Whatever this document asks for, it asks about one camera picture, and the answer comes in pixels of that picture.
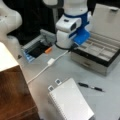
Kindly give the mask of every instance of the white table surface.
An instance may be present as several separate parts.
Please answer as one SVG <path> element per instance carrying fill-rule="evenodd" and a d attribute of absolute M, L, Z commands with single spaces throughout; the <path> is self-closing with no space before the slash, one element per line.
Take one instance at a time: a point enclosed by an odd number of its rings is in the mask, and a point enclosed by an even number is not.
<path fill-rule="evenodd" d="M 50 58 L 56 58 L 64 52 L 53 46 L 50 54 L 42 54 L 32 63 L 27 64 L 23 68 L 26 81 L 32 79 L 46 67 Z M 70 53 L 59 59 L 29 85 L 41 118 L 44 120 L 60 119 L 54 107 L 48 103 L 47 88 L 49 85 L 56 87 L 54 81 L 57 78 L 64 81 L 68 77 L 74 78 L 76 83 L 88 83 L 105 91 L 103 93 L 78 86 L 94 111 L 96 120 L 118 120 L 120 117 L 120 63 L 108 76 L 103 76 L 72 61 Z"/>

